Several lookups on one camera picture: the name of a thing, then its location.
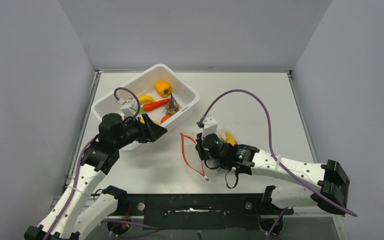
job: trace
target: yellow bell pepper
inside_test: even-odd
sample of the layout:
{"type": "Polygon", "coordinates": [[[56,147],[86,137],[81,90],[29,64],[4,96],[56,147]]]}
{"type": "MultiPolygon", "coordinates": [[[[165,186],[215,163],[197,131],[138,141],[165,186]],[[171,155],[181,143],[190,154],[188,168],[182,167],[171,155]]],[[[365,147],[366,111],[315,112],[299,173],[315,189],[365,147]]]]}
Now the yellow bell pepper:
{"type": "Polygon", "coordinates": [[[166,98],[172,93],[172,86],[166,81],[157,81],[153,87],[155,88],[156,92],[162,97],[166,98]]]}

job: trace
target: white cable tie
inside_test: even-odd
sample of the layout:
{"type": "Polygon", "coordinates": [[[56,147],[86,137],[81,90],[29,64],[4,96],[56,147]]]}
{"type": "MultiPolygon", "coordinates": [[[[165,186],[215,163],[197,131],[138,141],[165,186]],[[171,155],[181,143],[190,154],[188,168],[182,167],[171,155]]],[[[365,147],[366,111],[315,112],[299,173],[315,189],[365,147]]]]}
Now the white cable tie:
{"type": "Polygon", "coordinates": [[[279,165],[281,164],[281,160],[282,160],[282,156],[279,155],[277,157],[276,166],[274,167],[274,178],[275,179],[278,178],[278,169],[279,169],[279,165]]]}
{"type": "Polygon", "coordinates": [[[80,193],[82,193],[82,194],[85,193],[85,191],[80,190],[80,189],[78,189],[77,187],[73,187],[73,186],[70,186],[70,185],[68,185],[67,188],[68,188],[68,189],[73,189],[73,190],[75,190],[76,192],[80,192],[80,193]]]}

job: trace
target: bell pepper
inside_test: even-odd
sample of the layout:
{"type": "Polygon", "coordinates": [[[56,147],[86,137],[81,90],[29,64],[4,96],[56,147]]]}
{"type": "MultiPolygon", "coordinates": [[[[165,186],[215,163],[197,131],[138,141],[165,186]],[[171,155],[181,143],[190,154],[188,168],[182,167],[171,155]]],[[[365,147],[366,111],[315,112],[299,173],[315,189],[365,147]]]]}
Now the bell pepper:
{"type": "Polygon", "coordinates": [[[153,87],[162,98],[167,98],[172,93],[172,86],[163,80],[157,81],[153,87]]]}
{"type": "Polygon", "coordinates": [[[145,110],[145,112],[150,112],[152,110],[155,110],[159,107],[166,105],[168,102],[170,102],[170,98],[159,100],[156,102],[145,103],[143,105],[143,110],[145,110]]]}

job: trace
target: robotic arm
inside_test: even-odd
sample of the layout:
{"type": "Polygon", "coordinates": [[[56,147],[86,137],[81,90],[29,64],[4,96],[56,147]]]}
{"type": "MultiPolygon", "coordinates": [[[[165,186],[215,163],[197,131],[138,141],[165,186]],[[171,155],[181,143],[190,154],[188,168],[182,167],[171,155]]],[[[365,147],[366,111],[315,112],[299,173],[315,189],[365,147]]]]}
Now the robotic arm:
{"type": "Polygon", "coordinates": [[[147,114],[142,118],[144,124],[132,117],[123,120],[116,113],[102,118],[99,134],[81,156],[74,179],[48,216],[37,227],[27,229],[25,240],[84,239],[104,218],[126,205],[126,191],[109,186],[98,201],[80,214],[92,191],[119,159],[121,148],[134,141],[155,142],[167,133],[166,128],[153,123],[147,114]]]}
{"type": "Polygon", "coordinates": [[[234,172],[236,184],[239,174],[264,175],[282,179],[297,185],[283,188],[268,186],[266,188],[264,198],[277,208],[317,204],[320,209],[328,213],[345,214],[344,211],[337,209],[302,186],[301,182],[280,167],[280,163],[282,163],[304,184],[310,185],[335,204],[346,208],[350,179],[338,162],[328,160],[327,164],[307,163],[281,156],[277,156],[276,161],[270,153],[254,146],[231,145],[223,142],[216,135],[217,122],[211,116],[207,116],[200,127],[203,128],[203,131],[198,134],[195,147],[200,159],[203,161],[212,159],[218,164],[218,167],[234,172]]]}

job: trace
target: red chili pepper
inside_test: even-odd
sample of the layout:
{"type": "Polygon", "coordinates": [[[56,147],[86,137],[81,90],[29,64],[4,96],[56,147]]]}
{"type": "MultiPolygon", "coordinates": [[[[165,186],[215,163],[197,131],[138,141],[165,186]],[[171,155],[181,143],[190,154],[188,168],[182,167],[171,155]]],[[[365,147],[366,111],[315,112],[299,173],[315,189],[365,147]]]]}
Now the red chili pepper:
{"type": "Polygon", "coordinates": [[[167,98],[167,99],[164,99],[164,100],[159,100],[159,101],[156,101],[156,102],[150,102],[150,103],[146,103],[143,105],[143,110],[145,110],[145,112],[150,112],[154,109],[157,109],[159,107],[162,107],[164,105],[166,105],[168,102],[170,102],[170,98],[167,98]]]}

